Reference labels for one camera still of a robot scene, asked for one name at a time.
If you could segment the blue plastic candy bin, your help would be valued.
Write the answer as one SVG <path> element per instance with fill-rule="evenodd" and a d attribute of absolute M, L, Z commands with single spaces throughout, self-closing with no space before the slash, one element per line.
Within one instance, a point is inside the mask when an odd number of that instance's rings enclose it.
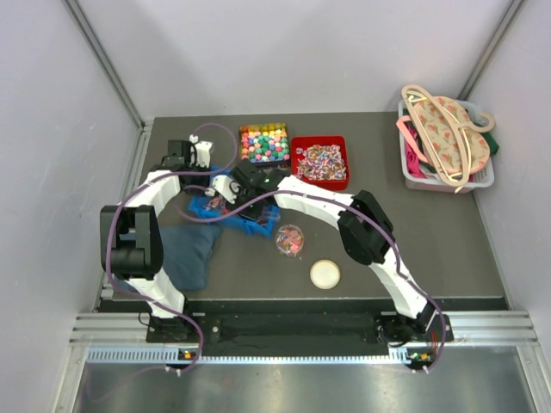
<path fill-rule="evenodd" d="M 192 177 L 184 192 L 192 196 L 189 211 L 204 224 L 220 224 L 247 235 L 267 237 L 279 219 L 270 199 L 258 200 L 270 184 L 269 175 L 242 160 L 230 170 L 213 169 L 211 176 Z"/>

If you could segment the round cream jar lid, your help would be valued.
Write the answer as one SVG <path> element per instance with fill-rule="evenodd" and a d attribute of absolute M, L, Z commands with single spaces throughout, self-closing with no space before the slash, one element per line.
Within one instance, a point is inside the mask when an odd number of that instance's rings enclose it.
<path fill-rule="evenodd" d="M 319 260 L 311 266 L 310 279 L 317 288 L 329 290 L 339 283 L 340 269 L 335 262 Z"/>

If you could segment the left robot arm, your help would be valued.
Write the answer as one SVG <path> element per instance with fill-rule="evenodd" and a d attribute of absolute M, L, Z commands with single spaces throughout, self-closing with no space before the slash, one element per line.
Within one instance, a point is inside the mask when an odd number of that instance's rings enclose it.
<path fill-rule="evenodd" d="M 100 211 L 102 267 L 113 287 L 149 305 L 148 342 L 184 342 L 197 333 L 185 295 L 163 268 L 158 215 L 186 186 L 209 184 L 213 147 L 195 135 L 171 140 L 145 181 L 121 203 Z"/>

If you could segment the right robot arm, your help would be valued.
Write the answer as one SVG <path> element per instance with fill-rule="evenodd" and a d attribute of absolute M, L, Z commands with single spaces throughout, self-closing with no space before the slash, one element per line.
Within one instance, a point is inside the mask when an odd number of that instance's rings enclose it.
<path fill-rule="evenodd" d="M 267 173 L 247 160 L 214 186 L 230 210 L 247 217 L 256 217 L 264 206 L 275 204 L 336 229 L 347 255 L 375 272 L 390 294 L 396 315 L 389 321 L 403 330 L 397 340 L 422 340 L 437 325 L 440 332 L 436 336 L 445 342 L 448 328 L 443 311 L 406 268 L 393 225 L 370 192 L 332 192 L 280 170 Z"/>

